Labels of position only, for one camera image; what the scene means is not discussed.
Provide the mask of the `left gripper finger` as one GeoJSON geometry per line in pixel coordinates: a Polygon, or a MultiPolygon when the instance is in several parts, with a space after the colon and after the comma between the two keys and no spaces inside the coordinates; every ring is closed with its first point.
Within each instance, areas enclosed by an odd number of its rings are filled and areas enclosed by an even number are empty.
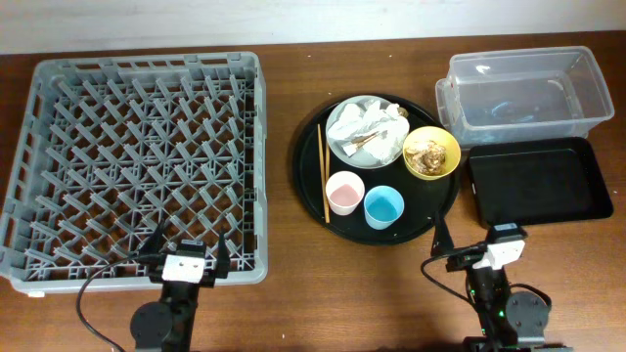
{"type": "Polygon", "coordinates": [[[217,279],[226,279],[229,274],[231,261],[224,233],[219,234],[217,250],[215,277],[217,279]]]}
{"type": "Polygon", "coordinates": [[[149,235],[148,238],[138,248],[138,255],[150,255],[159,253],[164,242],[164,223],[165,221],[162,220],[157,224],[156,229],[153,231],[153,233],[149,235]]]}

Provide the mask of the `blue cup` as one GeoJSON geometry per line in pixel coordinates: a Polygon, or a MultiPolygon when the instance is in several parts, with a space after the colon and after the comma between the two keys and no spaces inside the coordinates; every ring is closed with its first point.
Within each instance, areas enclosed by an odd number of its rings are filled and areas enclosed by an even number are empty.
{"type": "Polygon", "coordinates": [[[374,230],[383,230],[398,220],[404,212],[401,194],[389,186],[376,186],[364,197],[366,223],[374,230]]]}

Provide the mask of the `peanut shells and rice waste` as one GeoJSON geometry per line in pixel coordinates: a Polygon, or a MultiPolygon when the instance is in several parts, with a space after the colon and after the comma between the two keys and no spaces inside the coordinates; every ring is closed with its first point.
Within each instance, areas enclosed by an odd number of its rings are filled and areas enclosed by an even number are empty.
{"type": "Polygon", "coordinates": [[[432,140],[413,142],[405,154],[410,166],[421,174],[434,176],[444,171],[446,149],[432,140]]]}

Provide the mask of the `yellow bowl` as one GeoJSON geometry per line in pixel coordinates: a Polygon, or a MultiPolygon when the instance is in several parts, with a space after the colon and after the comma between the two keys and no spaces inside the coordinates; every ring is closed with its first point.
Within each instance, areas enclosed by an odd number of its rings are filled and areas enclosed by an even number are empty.
{"type": "Polygon", "coordinates": [[[461,160],[461,148],[454,136],[446,130],[434,126],[424,126],[413,130],[407,135],[402,147],[402,156],[405,166],[411,174],[422,180],[432,181],[448,176],[457,168],[461,160]],[[421,174],[414,170],[409,164],[405,154],[407,147],[413,142],[426,140],[432,140],[446,149],[444,171],[440,175],[427,176],[421,174]]]}

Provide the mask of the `pink cup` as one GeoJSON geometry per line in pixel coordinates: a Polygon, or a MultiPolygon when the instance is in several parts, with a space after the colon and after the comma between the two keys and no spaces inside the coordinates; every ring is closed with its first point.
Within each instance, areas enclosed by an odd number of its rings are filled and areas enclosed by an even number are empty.
{"type": "Polygon", "coordinates": [[[365,185],[360,176],[350,171],[334,173],[326,184],[326,194],[331,211],[339,216],[352,213],[365,195],[365,185]]]}

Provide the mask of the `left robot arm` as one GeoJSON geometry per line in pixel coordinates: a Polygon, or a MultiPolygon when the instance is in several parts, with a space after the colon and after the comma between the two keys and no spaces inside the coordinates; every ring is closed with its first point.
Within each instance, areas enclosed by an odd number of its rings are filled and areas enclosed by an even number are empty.
{"type": "Polygon", "coordinates": [[[153,284],[161,285],[160,298],[133,314],[130,332],[137,351],[189,351],[202,288],[213,288],[228,277],[230,256],[223,233],[218,235],[215,267],[206,265],[207,245],[182,240],[175,249],[164,247],[164,224],[137,250],[137,261],[148,266],[153,284]]]}

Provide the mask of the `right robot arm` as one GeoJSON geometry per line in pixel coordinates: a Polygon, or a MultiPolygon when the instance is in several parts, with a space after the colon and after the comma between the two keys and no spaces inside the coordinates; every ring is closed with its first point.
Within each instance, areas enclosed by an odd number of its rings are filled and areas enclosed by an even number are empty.
{"type": "Polygon", "coordinates": [[[526,284],[512,284],[505,266],[521,257],[527,233],[515,223],[491,227],[484,241],[455,247],[444,218],[435,213],[430,257],[421,272],[436,286],[468,303],[477,314],[481,336],[467,337],[465,351],[568,351],[562,343],[548,343],[545,329],[552,299],[526,284]],[[442,284],[425,270],[438,260],[449,273],[466,273],[464,294],[442,284]]]}

